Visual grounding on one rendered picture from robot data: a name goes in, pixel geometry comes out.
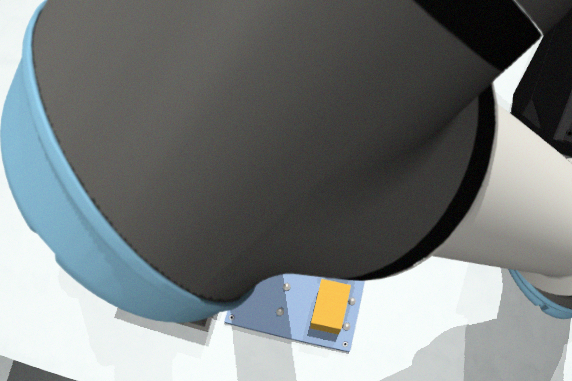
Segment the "yellow rectangular block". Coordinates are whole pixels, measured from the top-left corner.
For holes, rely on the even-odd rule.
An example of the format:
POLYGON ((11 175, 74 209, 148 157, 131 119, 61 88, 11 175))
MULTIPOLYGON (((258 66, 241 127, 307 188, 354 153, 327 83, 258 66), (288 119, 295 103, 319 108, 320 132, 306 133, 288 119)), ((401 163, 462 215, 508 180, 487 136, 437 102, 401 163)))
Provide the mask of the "yellow rectangular block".
POLYGON ((311 329, 338 334, 341 331, 351 285, 321 279, 311 329))

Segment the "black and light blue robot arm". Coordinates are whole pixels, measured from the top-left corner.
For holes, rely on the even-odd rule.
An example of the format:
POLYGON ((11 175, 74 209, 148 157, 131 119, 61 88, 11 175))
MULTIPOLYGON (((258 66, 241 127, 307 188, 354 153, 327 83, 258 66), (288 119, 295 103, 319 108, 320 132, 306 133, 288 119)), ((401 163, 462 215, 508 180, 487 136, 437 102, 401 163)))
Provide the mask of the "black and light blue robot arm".
POLYGON ((10 191, 67 274, 151 320, 432 256, 572 318, 572 158, 494 85, 572 0, 515 1, 44 0, 1 116, 10 191))

